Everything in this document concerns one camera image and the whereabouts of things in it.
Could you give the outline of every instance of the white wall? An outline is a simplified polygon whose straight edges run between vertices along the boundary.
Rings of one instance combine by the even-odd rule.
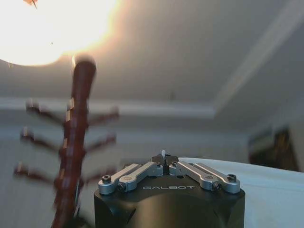
[[[30,168],[37,168],[55,177],[59,160],[47,151],[23,145],[19,142],[20,129],[0,129],[0,227],[44,228],[50,227],[54,212],[51,208],[54,192],[50,186],[14,179],[14,166],[23,161]],[[104,131],[90,132],[87,141],[102,136]],[[44,132],[46,138],[61,142],[59,130]],[[119,164],[121,159],[149,159],[162,149],[172,155],[201,157],[219,160],[247,162],[246,140],[240,135],[177,133],[177,132],[117,132],[117,145],[108,147],[103,153],[94,153],[85,158],[84,176],[98,168]],[[96,184],[84,188],[81,211],[94,221],[93,191]]]

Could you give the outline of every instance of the ceiling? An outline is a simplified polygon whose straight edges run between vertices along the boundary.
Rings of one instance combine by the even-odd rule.
[[[113,126],[245,131],[304,96],[301,0],[121,1],[97,64],[91,112],[118,106]],[[2,125],[34,97],[64,111],[71,56],[48,66],[0,62]]]

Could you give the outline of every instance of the dark background object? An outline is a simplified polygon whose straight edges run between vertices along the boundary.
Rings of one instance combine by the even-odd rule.
[[[299,171],[288,129],[277,132],[274,145],[254,152],[249,161],[255,165]]]

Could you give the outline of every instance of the black screw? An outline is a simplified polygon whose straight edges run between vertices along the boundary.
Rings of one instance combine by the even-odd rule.
[[[230,182],[237,182],[237,177],[236,177],[236,175],[234,175],[234,174],[228,174],[228,175],[227,175],[227,179],[228,179],[228,181],[230,181]]]
[[[211,187],[212,190],[220,190],[222,188],[222,186],[218,182],[214,182]]]
[[[110,175],[105,175],[101,179],[102,179],[104,184],[108,184],[108,183],[111,182],[111,176]]]
[[[125,186],[125,184],[124,183],[119,183],[118,185],[117,185],[117,190],[119,190],[119,191],[125,191],[125,188],[126,188],[126,186]]]

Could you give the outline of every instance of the ceiling light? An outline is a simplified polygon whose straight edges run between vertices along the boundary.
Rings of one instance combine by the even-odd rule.
[[[117,0],[0,1],[0,59],[18,65],[49,64],[91,48],[109,31],[117,5]]]

